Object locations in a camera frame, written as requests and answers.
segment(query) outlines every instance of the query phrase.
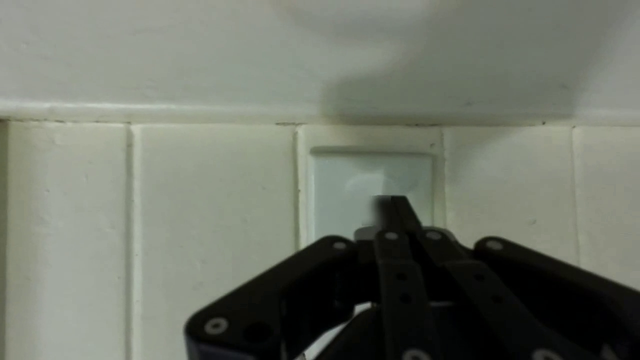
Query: tiled wall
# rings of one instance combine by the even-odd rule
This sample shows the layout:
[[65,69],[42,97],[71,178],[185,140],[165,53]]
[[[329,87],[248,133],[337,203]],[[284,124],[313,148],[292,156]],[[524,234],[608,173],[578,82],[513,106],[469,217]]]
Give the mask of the tiled wall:
[[[2,133],[7,360],[183,360],[183,319],[298,246],[303,127]],[[510,236],[640,286],[640,129],[414,133],[441,142],[439,222],[462,241]]]

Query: light switch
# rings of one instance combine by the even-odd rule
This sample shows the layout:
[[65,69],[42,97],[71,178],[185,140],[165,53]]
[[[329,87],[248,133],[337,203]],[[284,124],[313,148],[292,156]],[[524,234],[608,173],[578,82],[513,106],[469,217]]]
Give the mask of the light switch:
[[310,234],[340,234],[372,225],[377,195],[406,197],[431,225],[431,159],[428,154],[316,152],[310,165]]
[[372,225],[372,201],[406,197],[422,225],[441,225],[439,130],[303,127],[298,133],[301,246],[353,238]]

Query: black metal arm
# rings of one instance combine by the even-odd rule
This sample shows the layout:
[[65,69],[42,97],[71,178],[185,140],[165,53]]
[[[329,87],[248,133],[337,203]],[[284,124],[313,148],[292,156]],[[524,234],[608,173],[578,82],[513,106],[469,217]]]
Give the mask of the black metal arm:
[[640,360],[637,292],[503,238],[468,250],[404,197],[202,308],[187,359],[290,360],[337,325],[320,360]]

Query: white tile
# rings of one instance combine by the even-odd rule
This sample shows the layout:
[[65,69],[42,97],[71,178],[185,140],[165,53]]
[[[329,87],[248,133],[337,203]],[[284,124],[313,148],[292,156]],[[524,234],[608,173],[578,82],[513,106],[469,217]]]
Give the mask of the white tile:
[[424,225],[441,225],[441,130],[301,127],[298,185],[301,245],[367,227],[375,195],[404,195]]
[[640,129],[575,130],[584,264],[640,288]]
[[182,360],[185,319],[295,248],[293,133],[139,127],[134,360]]
[[446,222],[459,241],[575,256],[570,129],[449,129],[443,142]]
[[126,356],[126,127],[9,129],[7,360]]

